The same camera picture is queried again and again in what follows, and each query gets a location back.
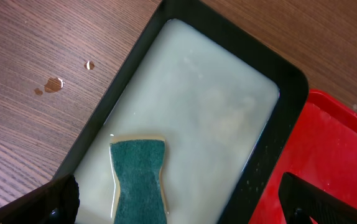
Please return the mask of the green yellow sponge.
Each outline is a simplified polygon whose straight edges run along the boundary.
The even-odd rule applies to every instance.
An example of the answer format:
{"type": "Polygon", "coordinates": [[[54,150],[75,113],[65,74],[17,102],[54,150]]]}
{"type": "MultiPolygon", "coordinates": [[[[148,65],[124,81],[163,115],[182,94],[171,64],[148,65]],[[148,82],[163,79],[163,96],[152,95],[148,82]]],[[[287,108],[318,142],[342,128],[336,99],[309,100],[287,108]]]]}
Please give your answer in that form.
{"type": "Polygon", "coordinates": [[[167,223],[161,172],[165,139],[124,136],[110,144],[114,179],[119,184],[115,223],[167,223]]]}

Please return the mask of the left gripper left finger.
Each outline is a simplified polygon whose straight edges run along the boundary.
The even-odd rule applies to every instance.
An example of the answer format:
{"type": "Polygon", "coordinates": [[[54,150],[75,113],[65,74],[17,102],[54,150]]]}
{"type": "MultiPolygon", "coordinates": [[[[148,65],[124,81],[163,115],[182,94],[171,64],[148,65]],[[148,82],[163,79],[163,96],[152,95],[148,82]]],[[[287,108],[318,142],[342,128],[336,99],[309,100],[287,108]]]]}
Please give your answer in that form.
{"type": "Polygon", "coordinates": [[[0,208],[0,224],[75,222],[79,186],[72,174],[50,181],[0,208]]]}

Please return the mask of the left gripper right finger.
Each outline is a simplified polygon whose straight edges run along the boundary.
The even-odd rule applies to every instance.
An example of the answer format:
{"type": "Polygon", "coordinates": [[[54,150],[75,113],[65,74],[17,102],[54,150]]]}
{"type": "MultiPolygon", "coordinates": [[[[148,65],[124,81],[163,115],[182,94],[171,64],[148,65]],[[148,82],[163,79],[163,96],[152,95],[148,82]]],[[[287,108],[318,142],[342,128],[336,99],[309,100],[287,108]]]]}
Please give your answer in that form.
{"type": "Polygon", "coordinates": [[[282,175],[278,194],[288,224],[357,223],[357,209],[290,172],[282,175]]]}

